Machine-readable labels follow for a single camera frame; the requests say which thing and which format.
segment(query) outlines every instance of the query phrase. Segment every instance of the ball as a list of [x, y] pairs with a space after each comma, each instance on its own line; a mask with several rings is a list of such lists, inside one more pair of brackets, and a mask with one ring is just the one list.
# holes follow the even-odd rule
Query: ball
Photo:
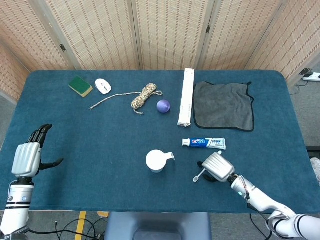
[[168, 102], [167, 100], [160, 100], [156, 104], [156, 108], [160, 113], [165, 114], [170, 110], [170, 102]]

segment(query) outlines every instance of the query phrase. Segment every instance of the robotic arm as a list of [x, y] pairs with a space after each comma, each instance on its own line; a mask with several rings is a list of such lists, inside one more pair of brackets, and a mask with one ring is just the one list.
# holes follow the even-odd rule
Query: robotic arm
[[221, 151], [215, 152], [198, 165], [203, 167], [203, 170], [193, 179], [195, 183], [200, 175], [208, 171], [213, 177], [205, 175], [205, 179], [211, 182], [229, 182], [230, 187], [246, 200], [248, 208], [258, 212], [273, 209], [274, 212], [268, 218], [267, 227], [274, 235], [281, 239], [298, 237], [307, 240], [320, 239], [319, 218], [296, 214], [287, 206], [267, 196], [242, 175], [236, 174], [235, 167], [221, 156]]
[[3, 237], [13, 239], [14, 235], [21, 235], [29, 231], [26, 224], [35, 187], [32, 178], [38, 175], [40, 170], [54, 168], [64, 160], [59, 158], [53, 163], [42, 163], [41, 161], [41, 151], [47, 132], [51, 128], [52, 124], [42, 125], [32, 133], [25, 144], [19, 145], [16, 149], [12, 173], [17, 180], [9, 185], [7, 203], [0, 226], [0, 239]]

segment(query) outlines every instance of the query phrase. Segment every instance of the white mouse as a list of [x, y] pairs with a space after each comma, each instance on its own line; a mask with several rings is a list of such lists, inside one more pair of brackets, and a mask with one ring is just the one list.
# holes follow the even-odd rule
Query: white mouse
[[102, 79], [102, 78], [99, 78], [99, 79], [97, 79], [97, 80], [95, 80], [95, 87], [102, 93], [102, 94], [108, 94], [108, 93], [110, 93], [110, 91], [111, 91], [111, 86], [110, 86], [110, 84], [106, 81], [106, 80], [104, 80], [104, 79]]

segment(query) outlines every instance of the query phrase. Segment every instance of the gray floor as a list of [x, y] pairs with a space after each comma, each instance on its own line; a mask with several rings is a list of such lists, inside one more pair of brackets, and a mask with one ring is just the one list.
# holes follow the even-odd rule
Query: gray floor
[[[320, 82], [309, 82], [307, 86], [299, 87], [299, 93], [291, 95], [291, 99], [297, 114], [303, 138], [307, 146], [320, 146]], [[298, 91], [298, 87], [290, 89], [292, 94]], [[0, 97], [0, 146], [3, 143], [9, 122], [12, 117], [15, 106]], [[61, 230], [70, 221], [79, 217], [79, 212], [72, 211], [32, 211], [30, 212], [28, 226], [34, 231], [54, 231], [55, 221], [58, 221], [57, 228]], [[88, 212], [86, 219], [93, 223], [100, 219], [96, 212]], [[253, 220], [268, 235], [265, 222], [261, 216], [254, 214]], [[102, 219], [95, 225], [97, 234], [102, 234], [106, 230], [106, 220]], [[85, 224], [83, 233], [87, 233], [90, 225]], [[77, 222], [71, 224], [68, 230], [75, 231]], [[265, 239], [250, 222], [249, 214], [211, 214], [211, 231], [213, 240], [263, 240]], [[34, 235], [28, 233], [32, 240], [57, 240], [55, 234], [52, 235]], [[61, 240], [74, 239], [71, 233], [63, 233]]]

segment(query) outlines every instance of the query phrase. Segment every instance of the toothpaste tube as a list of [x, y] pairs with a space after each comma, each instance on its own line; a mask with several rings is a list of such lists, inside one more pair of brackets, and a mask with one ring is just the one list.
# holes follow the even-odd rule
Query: toothpaste tube
[[226, 150], [224, 138], [188, 138], [182, 139], [182, 146]]

